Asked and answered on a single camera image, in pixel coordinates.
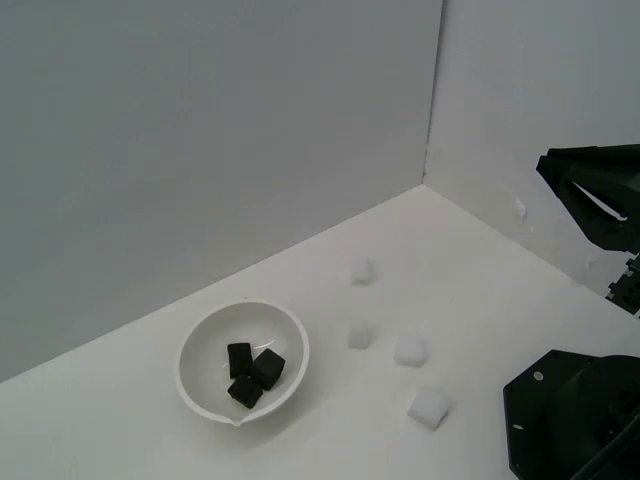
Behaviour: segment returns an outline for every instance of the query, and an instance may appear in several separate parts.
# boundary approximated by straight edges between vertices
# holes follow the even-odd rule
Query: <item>white cube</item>
[[[351,259],[351,283],[369,285],[373,282],[373,268],[369,257],[359,255]]]
[[[393,358],[398,365],[420,368],[427,361],[427,343],[418,335],[400,335]]]
[[[349,348],[366,350],[371,344],[371,325],[365,321],[354,321],[349,324]]]
[[[435,431],[451,409],[451,400],[441,390],[425,385],[416,393],[407,415]]]

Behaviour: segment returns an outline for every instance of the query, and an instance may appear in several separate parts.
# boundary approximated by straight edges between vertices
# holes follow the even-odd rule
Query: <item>white table surface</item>
[[[349,285],[353,254],[373,285]],[[244,297],[296,312],[311,359],[288,404],[235,428],[188,410],[171,367]],[[350,319],[376,325],[369,350],[346,348]],[[401,332],[428,339],[423,368],[394,365]],[[511,480],[502,388],[552,348],[640,355],[640,323],[418,187],[0,384],[0,478]],[[406,417],[423,384],[455,402],[435,433]]]

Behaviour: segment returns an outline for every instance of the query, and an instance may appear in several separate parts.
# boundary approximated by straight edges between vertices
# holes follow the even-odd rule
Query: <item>black block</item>
[[[238,376],[227,392],[231,395],[231,398],[247,408],[255,407],[257,401],[262,396],[262,389],[246,375]]]
[[[249,375],[253,358],[251,357],[251,344],[230,343],[227,345],[229,354],[229,376],[237,378],[239,375]]]
[[[282,375],[283,368],[284,358],[267,348],[251,365],[251,378],[265,390],[271,390]]]

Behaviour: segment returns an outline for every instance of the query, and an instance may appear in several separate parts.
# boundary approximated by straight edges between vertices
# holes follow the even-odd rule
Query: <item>white wall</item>
[[[604,293],[590,244],[535,172],[551,147],[640,142],[640,2],[447,0],[425,183]],[[525,224],[515,208],[527,206]]]
[[[441,0],[4,0],[0,380],[422,178]]]

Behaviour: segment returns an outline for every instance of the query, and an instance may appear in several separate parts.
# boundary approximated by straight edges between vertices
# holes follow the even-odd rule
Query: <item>cube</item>
[[[249,375],[253,357],[251,356],[251,344],[231,343],[227,345],[229,354],[229,377],[237,378],[239,375]]]
[[[407,415],[435,431],[451,409],[451,400],[441,390],[425,385],[416,394]]]
[[[251,409],[262,396],[262,389],[251,378],[246,375],[238,375],[236,381],[227,390],[231,398],[240,402],[245,407]]]
[[[271,390],[283,369],[284,358],[267,348],[251,365],[251,378],[263,389]]]
[[[349,348],[366,350],[371,344],[371,325],[368,322],[356,321],[349,324]]]
[[[400,335],[393,358],[398,365],[420,368],[427,361],[427,344],[418,335]]]
[[[373,282],[373,269],[369,257],[356,256],[351,259],[351,283],[368,285]]]

